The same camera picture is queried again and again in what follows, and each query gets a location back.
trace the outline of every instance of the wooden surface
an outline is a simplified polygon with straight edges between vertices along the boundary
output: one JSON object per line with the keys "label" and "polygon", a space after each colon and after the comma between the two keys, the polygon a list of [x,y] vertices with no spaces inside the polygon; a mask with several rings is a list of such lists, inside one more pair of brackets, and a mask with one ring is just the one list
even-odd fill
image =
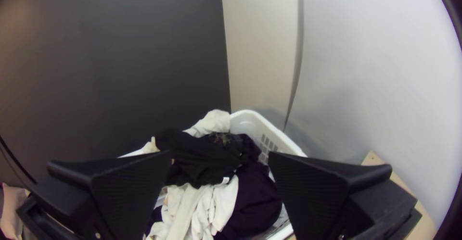
{"label": "wooden surface", "polygon": [[[380,159],[377,154],[374,152],[370,151],[364,161],[362,162],[362,165],[380,165],[384,164],[382,159]],[[391,174],[390,180],[394,181],[396,184],[401,186],[404,190],[409,192],[411,195],[414,196],[414,193],[409,189],[409,187],[401,180],[401,178],[396,175],[395,172]],[[422,206],[422,203],[420,201],[417,202],[415,205],[415,209],[419,211],[422,214],[422,218],[420,219],[419,223],[415,226],[415,228],[412,230],[412,232],[408,235],[406,240],[430,240],[433,239],[433,237],[436,234],[436,229],[433,221],[431,220],[430,216],[428,215],[427,211],[424,209],[424,206]],[[296,240],[295,235],[289,236],[287,240]]]}

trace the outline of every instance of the laundry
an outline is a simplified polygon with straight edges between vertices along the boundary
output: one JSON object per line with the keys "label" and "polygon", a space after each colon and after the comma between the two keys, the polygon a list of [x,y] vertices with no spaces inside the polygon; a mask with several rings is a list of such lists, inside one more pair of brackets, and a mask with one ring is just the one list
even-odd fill
{"label": "laundry", "polygon": [[170,150],[174,159],[166,185],[190,183],[201,185],[228,183],[234,171],[246,160],[239,148],[224,149],[218,144],[176,130],[165,130],[156,136],[160,150]]}
{"label": "laundry", "polygon": [[[199,138],[213,132],[229,132],[231,127],[230,113],[214,109],[209,111],[201,120],[197,121],[194,126],[184,130],[193,137]],[[160,151],[155,144],[155,137],[151,137],[151,141],[147,142],[141,152],[151,153]]]}
{"label": "laundry", "polygon": [[243,239],[283,222],[269,168],[258,162],[261,150],[247,135],[229,133],[226,114],[211,111],[190,129],[164,130],[146,144],[174,159],[147,239]]}
{"label": "laundry", "polygon": [[282,201],[276,185],[268,176],[269,168],[250,163],[236,172],[239,190],[231,218],[214,240],[251,237],[268,230],[278,219]]}
{"label": "laundry", "polygon": [[234,177],[229,184],[205,185],[200,189],[190,184],[168,187],[167,204],[153,211],[148,239],[213,239],[212,232],[224,228],[233,213],[238,185],[239,179]]}
{"label": "laundry", "polygon": [[232,133],[211,133],[201,137],[214,144],[220,145],[225,150],[239,151],[244,159],[243,162],[257,162],[258,156],[261,153],[260,148],[256,146],[254,141],[246,134],[235,135]]}

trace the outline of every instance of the plastic basket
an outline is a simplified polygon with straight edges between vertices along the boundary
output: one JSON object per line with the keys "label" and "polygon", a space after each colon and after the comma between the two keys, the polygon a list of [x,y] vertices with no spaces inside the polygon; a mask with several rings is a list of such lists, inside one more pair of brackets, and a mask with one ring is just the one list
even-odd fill
{"label": "plastic basket", "polygon": [[[259,113],[252,110],[240,110],[231,114],[231,133],[247,134],[261,149],[259,160],[268,164],[268,153],[270,151],[283,152],[298,156],[306,156],[303,151],[284,134],[276,128],[270,121]],[[132,156],[141,154],[135,151],[124,155]],[[161,205],[165,195],[159,196],[157,205]],[[283,240],[293,233],[290,221],[286,221],[282,226],[272,227],[268,231],[253,237],[252,239]]]}

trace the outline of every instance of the white cloth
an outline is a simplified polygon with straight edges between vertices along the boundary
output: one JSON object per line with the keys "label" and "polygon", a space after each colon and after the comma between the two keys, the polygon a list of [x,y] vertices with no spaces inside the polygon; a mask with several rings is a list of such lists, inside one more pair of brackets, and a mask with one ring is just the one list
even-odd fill
{"label": "white cloth", "polygon": [[195,189],[187,183],[168,190],[168,204],[162,205],[161,209],[162,222],[153,224],[148,237],[156,236],[156,240],[184,239],[196,206],[209,187],[206,185]]}
{"label": "white cloth", "polygon": [[0,215],[0,228],[8,239],[21,240],[23,222],[16,213],[27,199],[29,191],[22,188],[10,187],[6,183],[3,187],[3,210]]}
{"label": "white cloth", "polygon": [[211,218],[212,235],[216,235],[217,231],[221,232],[230,219],[236,204],[238,187],[239,178],[237,176],[233,176],[228,185],[215,186],[212,200],[212,205],[215,208],[214,215]]}
{"label": "white cloth", "polygon": [[[231,128],[231,115],[230,113],[214,109],[209,111],[204,118],[197,121],[197,123],[189,129],[184,130],[196,138],[202,137],[204,135],[216,133],[228,133]],[[141,148],[143,153],[150,152],[159,152],[160,150],[155,145],[155,137],[151,138],[150,142],[147,142],[143,148]]]}
{"label": "white cloth", "polygon": [[229,184],[204,185],[199,189],[189,183],[168,187],[167,204],[161,208],[163,221],[153,224],[148,237],[156,236],[156,240],[213,240],[232,215],[238,187],[237,176]]}
{"label": "white cloth", "polygon": [[143,148],[141,148],[143,153],[152,153],[152,152],[160,152],[159,148],[155,145],[155,137],[151,137],[151,141],[147,142]]}

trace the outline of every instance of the white wall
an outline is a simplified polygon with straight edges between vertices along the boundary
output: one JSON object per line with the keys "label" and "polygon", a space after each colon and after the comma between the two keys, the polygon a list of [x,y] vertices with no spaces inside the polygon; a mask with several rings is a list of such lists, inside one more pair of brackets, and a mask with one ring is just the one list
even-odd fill
{"label": "white wall", "polygon": [[223,0],[231,109],[283,128],[292,89],[298,0]]}
{"label": "white wall", "polygon": [[441,0],[305,0],[286,133],[312,156],[374,150],[439,227],[461,174],[462,53]]}

